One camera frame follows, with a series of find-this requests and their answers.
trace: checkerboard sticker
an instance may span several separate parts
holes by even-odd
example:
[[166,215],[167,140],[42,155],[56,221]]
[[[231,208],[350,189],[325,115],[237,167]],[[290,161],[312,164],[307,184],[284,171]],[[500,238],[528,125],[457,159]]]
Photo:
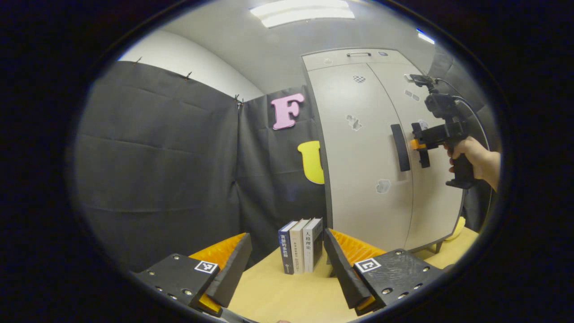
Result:
[[217,268],[217,264],[204,261],[201,261],[199,264],[197,264],[197,266],[195,266],[195,270],[203,271],[208,274],[211,274],[215,270],[215,268]]
[[363,83],[366,80],[366,78],[364,78],[362,76],[355,75],[355,76],[353,76],[353,80],[355,80],[355,82],[357,82],[357,83]]
[[361,272],[371,271],[373,269],[379,268],[381,264],[379,264],[375,259],[367,259],[363,260],[362,262],[355,263]]

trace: cabinet handle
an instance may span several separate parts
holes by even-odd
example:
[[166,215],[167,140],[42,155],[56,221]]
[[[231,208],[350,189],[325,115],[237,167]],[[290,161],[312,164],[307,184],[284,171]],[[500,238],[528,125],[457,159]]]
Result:
[[398,164],[401,172],[410,171],[409,153],[406,151],[405,136],[402,134],[400,124],[391,125],[395,146],[397,146]]
[[371,56],[371,53],[369,53],[369,52],[353,52],[353,53],[348,53],[347,57],[351,57],[351,55],[354,55],[354,54],[367,54],[368,56]]

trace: black curtain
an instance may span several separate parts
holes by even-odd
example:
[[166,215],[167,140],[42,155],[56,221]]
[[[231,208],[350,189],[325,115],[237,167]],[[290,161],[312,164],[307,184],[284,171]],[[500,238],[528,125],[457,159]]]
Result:
[[240,233],[237,105],[161,68],[116,62],[95,81],[75,145],[87,224],[132,271]]
[[[301,93],[292,128],[273,130],[275,98]],[[107,253],[138,272],[251,233],[248,267],[290,220],[325,217],[324,185],[297,146],[318,140],[305,87],[245,102],[146,64],[114,63],[95,81],[75,145],[84,220]]]
[[[301,93],[295,125],[274,130],[271,101]],[[291,220],[326,219],[325,186],[303,172],[297,146],[319,140],[315,115],[305,86],[292,87],[246,102],[239,110],[237,188],[241,231],[251,233],[253,252],[248,266],[278,247],[277,230]]]

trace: white book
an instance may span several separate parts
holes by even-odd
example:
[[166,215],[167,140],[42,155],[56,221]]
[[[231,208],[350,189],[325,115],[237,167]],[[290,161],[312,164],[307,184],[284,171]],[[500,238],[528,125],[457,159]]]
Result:
[[302,230],[308,222],[309,220],[301,220],[291,230],[289,230],[289,237],[291,238],[291,253],[293,254],[294,274],[302,274],[305,271]]
[[313,272],[323,253],[323,219],[312,219],[302,233],[305,272]]

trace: ceiling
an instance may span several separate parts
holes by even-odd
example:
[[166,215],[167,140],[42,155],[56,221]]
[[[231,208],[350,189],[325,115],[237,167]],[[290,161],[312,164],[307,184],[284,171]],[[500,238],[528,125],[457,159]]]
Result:
[[219,56],[263,93],[305,84],[301,55],[325,49],[397,49],[425,74],[434,45],[416,26],[378,3],[347,1],[354,20],[320,19],[266,28],[249,9],[275,0],[215,0],[162,30],[190,39]]

